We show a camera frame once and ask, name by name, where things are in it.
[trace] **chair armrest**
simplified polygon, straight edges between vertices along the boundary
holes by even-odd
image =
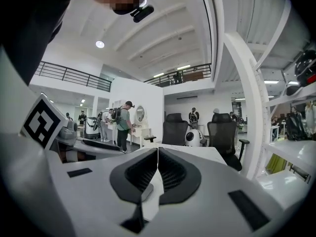
[[[155,136],[150,136],[150,137],[144,138],[144,140],[150,140],[150,142],[153,143],[153,142],[154,142],[154,139],[156,139],[156,138],[157,138],[157,137],[155,137]]]
[[[239,154],[239,161],[240,161],[245,145],[249,144],[250,142],[248,140],[242,140],[242,139],[240,139],[239,141],[241,142],[241,149],[240,149],[240,154]]]
[[[206,147],[207,139],[202,139],[199,141],[203,147]]]

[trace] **oval mirror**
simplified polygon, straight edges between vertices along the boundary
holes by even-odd
[[[137,120],[141,122],[145,116],[144,108],[140,105],[136,110]]]

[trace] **green shirt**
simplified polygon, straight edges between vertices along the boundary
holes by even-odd
[[[127,109],[122,109],[120,111],[120,121],[118,124],[118,130],[129,130],[129,127],[126,122],[127,120],[129,120],[129,111]]]

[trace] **railing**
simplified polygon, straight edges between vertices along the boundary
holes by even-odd
[[[146,80],[144,82],[154,84],[159,87],[195,81],[211,77],[211,63],[189,67],[183,70],[172,71],[160,77]]]
[[[57,64],[41,61],[35,75],[69,81],[110,92],[111,81]]]

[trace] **black cap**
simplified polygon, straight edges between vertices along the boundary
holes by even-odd
[[[141,5],[141,3],[143,1],[144,0],[135,0],[134,4],[124,5],[125,9],[113,10],[113,11],[118,15],[125,15],[125,14],[131,13],[132,11],[136,10],[139,7],[139,5]]]
[[[131,101],[127,101],[125,104],[126,104],[126,105],[129,105],[130,107],[133,107],[133,108],[134,108],[134,106],[133,106],[133,104],[132,104]]]

